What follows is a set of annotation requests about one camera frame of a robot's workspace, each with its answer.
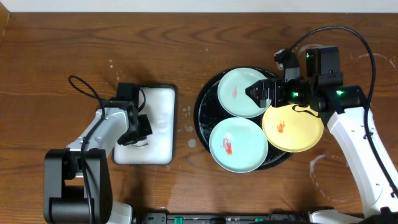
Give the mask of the yellow plate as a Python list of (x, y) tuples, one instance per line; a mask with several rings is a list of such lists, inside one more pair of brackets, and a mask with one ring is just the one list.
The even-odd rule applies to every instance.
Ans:
[(308, 106), (270, 106), (262, 118), (262, 129), (274, 147), (295, 153), (316, 145), (323, 135), (324, 124)]

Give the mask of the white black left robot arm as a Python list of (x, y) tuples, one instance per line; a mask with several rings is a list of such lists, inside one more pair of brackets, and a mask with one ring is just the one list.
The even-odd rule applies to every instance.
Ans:
[(119, 93), (100, 99), (94, 120), (65, 149), (51, 149), (44, 159), (44, 219), (47, 223), (132, 223), (130, 205), (113, 200), (108, 156), (133, 148), (157, 152), (174, 149), (174, 130), (166, 137), (142, 113), (148, 95)]

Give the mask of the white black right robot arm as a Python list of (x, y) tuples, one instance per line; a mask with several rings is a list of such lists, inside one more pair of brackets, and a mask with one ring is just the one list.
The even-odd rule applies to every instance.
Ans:
[(362, 223), (397, 223), (397, 170), (366, 105), (370, 99), (357, 85), (344, 85), (336, 46), (306, 51), (307, 80), (293, 52), (282, 59), (283, 77), (263, 79), (245, 94), (263, 108), (309, 106), (338, 142), (361, 196)]

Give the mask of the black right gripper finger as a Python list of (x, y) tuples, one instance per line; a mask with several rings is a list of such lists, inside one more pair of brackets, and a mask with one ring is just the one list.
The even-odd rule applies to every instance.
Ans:
[(259, 95), (248, 95), (248, 97), (250, 97), (259, 108), (268, 108), (272, 102), (270, 99), (261, 98)]
[(269, 80), (263, 79), (245, 89), (247, 96), (268, 96)]

